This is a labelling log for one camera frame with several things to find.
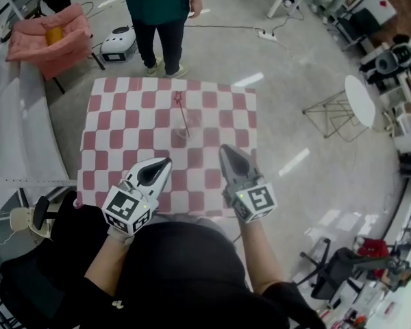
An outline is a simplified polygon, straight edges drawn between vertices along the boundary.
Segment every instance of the red and white checkered tablecloth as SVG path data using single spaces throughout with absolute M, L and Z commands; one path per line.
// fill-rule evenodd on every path
M 191 138 L 179 135 L 182 107 Z M 256 159 L 256 94 L 252 89 L 193 80 L 103 78 L 95 80 L 78 173 L 77 203 L 102 207 L 112 185 L 138 161 L 170 157 L 173 171 L 160 212 L 232 215 L 222 198 L 225 187 L 218 151 L 232 144 Z

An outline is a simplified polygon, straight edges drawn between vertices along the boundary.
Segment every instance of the pink chair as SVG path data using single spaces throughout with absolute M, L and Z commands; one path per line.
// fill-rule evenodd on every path
M 46 32 L 61 27 L 64 37 L 47 45 Z M 102 70 L 105 67 L 92 53 L 90 25 L 80 4 L 75 3 L 52 16 L 15 23 L 6 61 L 28 61 L 35 64 L 46 80 L 54 79 L 62 93 L 64 89 L 56 75 L 71 68 L 90 54 Z

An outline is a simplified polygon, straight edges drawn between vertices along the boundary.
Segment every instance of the yellow cushion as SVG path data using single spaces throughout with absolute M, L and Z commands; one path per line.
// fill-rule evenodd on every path
M 62 28 L 61 27 L 55 27 L 53 29 L 50 29 L 46 33 L 46 40 L 47 40 L 47 45 L 52 45 L 55 44 L 56 42 L 60 41 L 64 37 L 62 33 Z

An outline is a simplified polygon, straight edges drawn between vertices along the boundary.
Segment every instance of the white robot vacuum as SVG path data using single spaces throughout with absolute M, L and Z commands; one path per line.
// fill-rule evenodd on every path
M 112 31 L 102 43 L 100 55 L 105 62 L 126 62 L 136 50 L 136 33 L 126 26 Z

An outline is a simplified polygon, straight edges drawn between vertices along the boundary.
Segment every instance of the gray floor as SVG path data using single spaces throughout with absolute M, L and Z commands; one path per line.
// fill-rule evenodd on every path
M 72 0 L 95 4 L 106 0 Z M 285 11 L 268 20 L 273 0 L 203 0 L 211 12 L 189 25 L 242 25 L 271 30 L 282 24 Z M 357 233 L 382 235 L 401 188 L 397 154 L 385 134 L 367 130 L 356 141 L 338 136 L 325 140 L 301 110 L 343 88 L 345 76 L 357 75 L 357 60 L 340 50 L 326 27 L 303 3 L 304 21 L 289 20 L 276 31 L 283 44 L 257 38 L 252 29 L 186 28 L 183 63 L 187 79 L 233 84 L 263 73 L 252 84 L 258 95 L 258 161 L 273 183 L 279 208 L 264 220 L 269 240 L 289 278 L 306 265 L 299 252 L 309 252 L 321 236 L 334 247 L 351 245 Z M 124 3 L 113 4 L 90 19 L 93 44 L 115 27 L 130 24 Z M 161 53 L 156 40 L 155 49 Z M 94 79 L 141 77 L 139 56 L 126 64 L 110 64 L 102 72 L 92 60 L 63 73 L 61 95 L 47 84 L 51 119 L 66 168 L 76 177 L 79 145 Z M 346 128 L 350 134 L 355 128 Z M 288 173 L 281 171 L 300 153 L 304 159 Z M 218 220 L 229 237 L 238 236 L 234 219 Z M 242 255 L 240 241 L 238 251 Z

